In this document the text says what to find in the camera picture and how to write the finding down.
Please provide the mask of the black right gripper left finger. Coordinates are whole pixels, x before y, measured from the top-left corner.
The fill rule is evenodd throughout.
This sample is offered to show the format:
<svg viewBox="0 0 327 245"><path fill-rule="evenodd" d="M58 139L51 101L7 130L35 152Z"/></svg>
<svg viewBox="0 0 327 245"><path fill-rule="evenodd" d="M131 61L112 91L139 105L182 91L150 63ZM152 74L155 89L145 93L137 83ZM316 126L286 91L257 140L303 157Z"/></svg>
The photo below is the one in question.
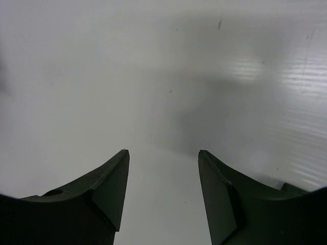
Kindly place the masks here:
<svg viewBox="0 0 327 245"><path fill-rule="evenodd" d="M1 244L113 244L126 195L130 155L121 150L44 195L1 195Z"/></svg>

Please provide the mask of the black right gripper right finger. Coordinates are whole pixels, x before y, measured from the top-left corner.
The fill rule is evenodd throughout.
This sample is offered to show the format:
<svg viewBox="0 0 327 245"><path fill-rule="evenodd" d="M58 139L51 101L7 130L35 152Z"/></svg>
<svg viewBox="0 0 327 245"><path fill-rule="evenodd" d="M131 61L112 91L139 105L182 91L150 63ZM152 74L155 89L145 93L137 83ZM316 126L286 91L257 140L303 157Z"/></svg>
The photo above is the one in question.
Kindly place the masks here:
<svg viewBox="0 0 327 245"><path fill-rule="evenodd" d="M206 150L198 168L212 244L326 244L326 188L275 189Z"/></svg>

